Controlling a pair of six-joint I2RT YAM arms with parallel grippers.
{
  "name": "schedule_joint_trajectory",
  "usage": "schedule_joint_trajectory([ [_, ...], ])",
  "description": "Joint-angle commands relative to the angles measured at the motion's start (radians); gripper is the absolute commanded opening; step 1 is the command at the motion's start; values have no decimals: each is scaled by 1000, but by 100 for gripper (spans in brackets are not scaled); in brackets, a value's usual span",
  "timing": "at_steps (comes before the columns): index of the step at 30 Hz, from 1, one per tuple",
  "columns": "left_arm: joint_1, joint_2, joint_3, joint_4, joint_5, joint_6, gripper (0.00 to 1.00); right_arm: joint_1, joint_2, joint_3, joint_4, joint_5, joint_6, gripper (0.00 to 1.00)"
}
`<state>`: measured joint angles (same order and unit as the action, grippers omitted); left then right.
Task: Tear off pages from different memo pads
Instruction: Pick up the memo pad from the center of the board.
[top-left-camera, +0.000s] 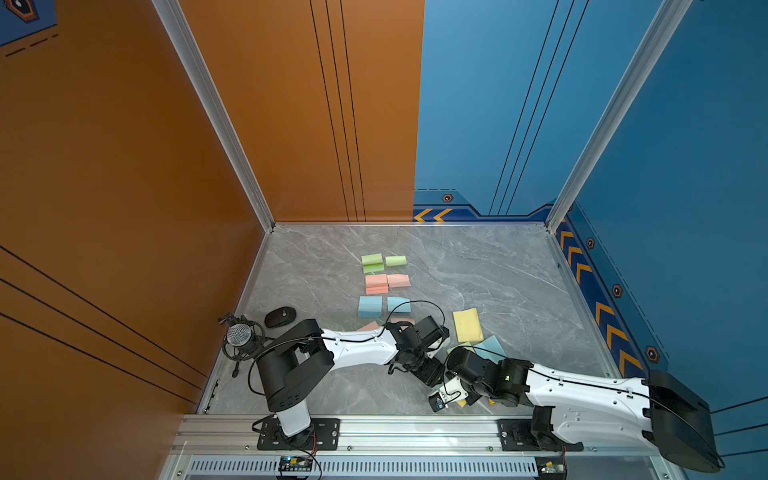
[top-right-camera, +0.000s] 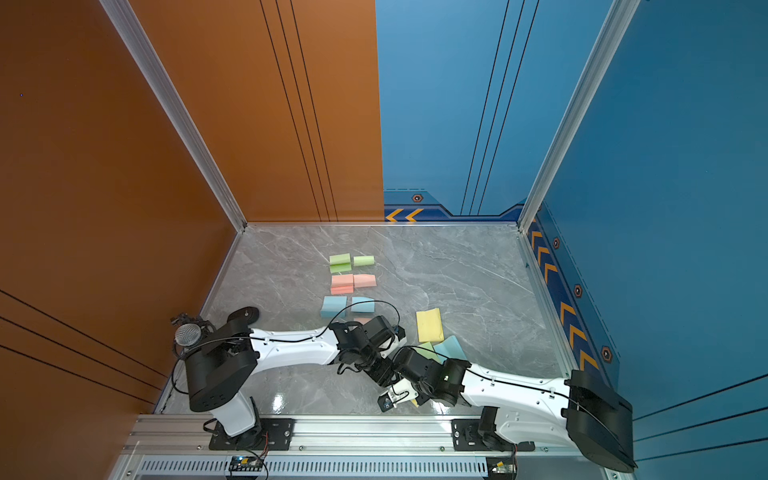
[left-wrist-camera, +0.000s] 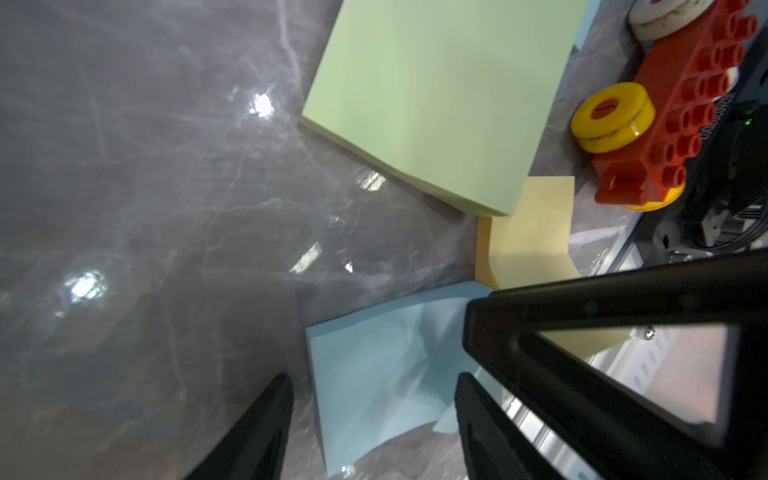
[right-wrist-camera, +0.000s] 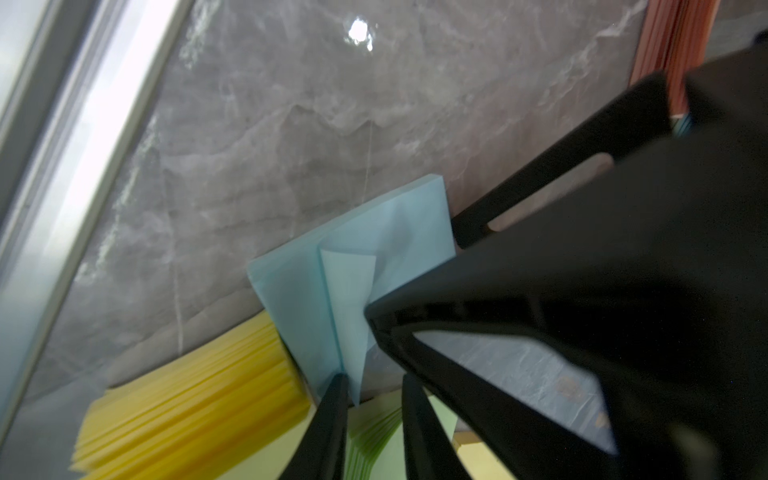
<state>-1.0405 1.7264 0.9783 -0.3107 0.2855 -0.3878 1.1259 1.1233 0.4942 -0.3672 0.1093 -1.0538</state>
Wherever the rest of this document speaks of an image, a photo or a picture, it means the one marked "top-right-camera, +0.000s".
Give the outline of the torn green memo page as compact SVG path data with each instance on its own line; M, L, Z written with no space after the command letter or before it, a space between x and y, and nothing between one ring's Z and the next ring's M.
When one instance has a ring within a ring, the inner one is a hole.
M374 256L354 256L353 257L354 268L373 266L374 264L375 264Z

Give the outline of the torn blue memo page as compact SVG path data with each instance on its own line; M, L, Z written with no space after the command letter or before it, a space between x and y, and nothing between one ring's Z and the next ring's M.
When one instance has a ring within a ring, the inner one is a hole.
M350 303L350 311L353 313L374 313L376 301L366 297L353 297Z

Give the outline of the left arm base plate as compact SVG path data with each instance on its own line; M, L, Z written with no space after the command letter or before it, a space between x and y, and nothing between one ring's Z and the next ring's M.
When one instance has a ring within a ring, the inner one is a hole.
M216 419L211 419L203 424L203 431L211 435L210 450L288 451L295 424L293 418L261 418L250 430L230 436Z

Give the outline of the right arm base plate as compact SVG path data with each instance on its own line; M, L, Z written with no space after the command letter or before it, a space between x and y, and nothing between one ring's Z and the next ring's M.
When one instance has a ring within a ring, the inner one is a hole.
M497 452L514 454L536 450L534 442L513 444L496 432L496 424L488 419L453 419L451 421L453 449L458 452Z

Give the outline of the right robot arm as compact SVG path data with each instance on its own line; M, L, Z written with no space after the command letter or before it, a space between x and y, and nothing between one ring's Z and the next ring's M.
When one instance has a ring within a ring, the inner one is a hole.
M609 470L637 469L632 405L602 380L573 370L565 378L531 378L498 372L456 358L437 361L416 346L393 353L393 376L409 384L421 403L466 403L487 420L478 435L493 447L525 442L574 447Z

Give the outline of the torn pink memo page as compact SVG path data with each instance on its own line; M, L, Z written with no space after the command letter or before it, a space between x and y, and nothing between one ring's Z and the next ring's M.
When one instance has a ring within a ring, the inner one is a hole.
M355 274L353 283L356 289L373 288L377 286L376 276L373 274Z

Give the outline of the blue memo pad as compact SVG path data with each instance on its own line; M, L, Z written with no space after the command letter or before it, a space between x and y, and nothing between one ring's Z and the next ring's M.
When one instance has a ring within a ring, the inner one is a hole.
M325 296L321 307L321 317L344 318L346 315L347 297L346 296Z
M439 357L467 360L467 356L455 335L447 337L439 344L435 344L433 349Z

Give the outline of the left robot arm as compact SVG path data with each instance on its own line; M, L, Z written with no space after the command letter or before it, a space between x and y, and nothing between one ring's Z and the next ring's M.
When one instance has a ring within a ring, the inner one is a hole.
M380 383L391 377L389 357L406 341L405 330L383 316L278 332L254 328L251 313L243 311L220 329L187 315L173 321L174 352L185 366L189 408L211 414L229 438L260 430L255 403L242 393L251 376L296 365L337 365L341 372L370 373Z

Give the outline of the pink fanned memo pad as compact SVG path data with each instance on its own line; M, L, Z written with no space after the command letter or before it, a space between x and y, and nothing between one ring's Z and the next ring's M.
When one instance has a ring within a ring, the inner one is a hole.
M331 277L331 294L334 296L349 295L354 292L353 274L334 275Z

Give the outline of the yellow memo pad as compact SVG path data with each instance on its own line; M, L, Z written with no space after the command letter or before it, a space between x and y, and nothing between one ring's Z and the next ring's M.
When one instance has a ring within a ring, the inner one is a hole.
M416 321L420 343L440 343L445 339L439 308L417 312Z

